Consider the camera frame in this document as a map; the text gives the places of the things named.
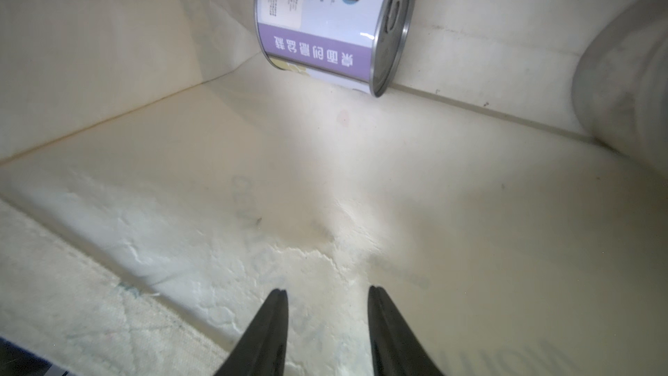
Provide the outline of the beige canvas tote bag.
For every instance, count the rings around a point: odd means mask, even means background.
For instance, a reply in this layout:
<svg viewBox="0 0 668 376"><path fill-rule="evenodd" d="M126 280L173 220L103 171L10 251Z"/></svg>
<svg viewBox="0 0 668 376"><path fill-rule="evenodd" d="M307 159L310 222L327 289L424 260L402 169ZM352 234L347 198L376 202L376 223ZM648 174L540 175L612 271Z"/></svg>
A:
<svg viewBox="0 0 668 376"><path fill-rule="evenodd" d="M667 180L572 109L637 0L416 0L391 88L272 67L253 0L1 0L1 339L210 375L271 290L285 372L369 375L389 292L449 375L664 375Z"/></svg>

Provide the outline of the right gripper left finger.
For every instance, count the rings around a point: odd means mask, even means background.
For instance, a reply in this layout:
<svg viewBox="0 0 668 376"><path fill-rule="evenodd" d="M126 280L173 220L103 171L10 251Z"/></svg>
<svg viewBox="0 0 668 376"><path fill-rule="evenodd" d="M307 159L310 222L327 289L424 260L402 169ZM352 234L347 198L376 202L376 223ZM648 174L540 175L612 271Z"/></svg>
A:
<svg viewBox="0 0 668 376"><path fill-rule="evenodd" d="M215 376L282 376L288 338L287 291L274 289Z"/></svg>

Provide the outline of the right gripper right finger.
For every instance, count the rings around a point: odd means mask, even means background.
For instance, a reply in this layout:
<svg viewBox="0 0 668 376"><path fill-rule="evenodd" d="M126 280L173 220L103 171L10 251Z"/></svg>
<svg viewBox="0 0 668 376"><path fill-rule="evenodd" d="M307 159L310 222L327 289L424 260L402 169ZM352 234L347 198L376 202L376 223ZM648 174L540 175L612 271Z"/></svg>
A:
<svg viewBox="0 0 668 376"><path fill-rule="evenodd" d="M376 376L444 375L383 287L369 288L367 312Z"/></svg>

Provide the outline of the silver top can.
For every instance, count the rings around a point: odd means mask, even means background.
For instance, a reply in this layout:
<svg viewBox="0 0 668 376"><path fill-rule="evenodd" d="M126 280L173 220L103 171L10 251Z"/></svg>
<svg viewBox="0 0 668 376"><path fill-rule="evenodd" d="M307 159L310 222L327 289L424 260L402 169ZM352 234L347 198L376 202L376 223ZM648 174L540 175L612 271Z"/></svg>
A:
<svg viewBox="0 0 668 376"><path fill-rule="evenodd" d="M254 0L260 48L280 70L382 96L416 0Z"/></svg>

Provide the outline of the wide brown seed jar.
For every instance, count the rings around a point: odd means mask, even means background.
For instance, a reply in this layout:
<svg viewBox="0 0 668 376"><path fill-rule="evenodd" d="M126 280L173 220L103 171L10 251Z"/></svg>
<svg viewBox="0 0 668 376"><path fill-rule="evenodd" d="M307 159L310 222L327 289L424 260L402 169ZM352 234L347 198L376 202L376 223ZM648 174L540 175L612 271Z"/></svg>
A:
<svg viewBox="0 0 668 376"><path fill-rule="evenodd" d="M667 0L638 0L591 42L572 80L584 129L667 174Z"/></svg>

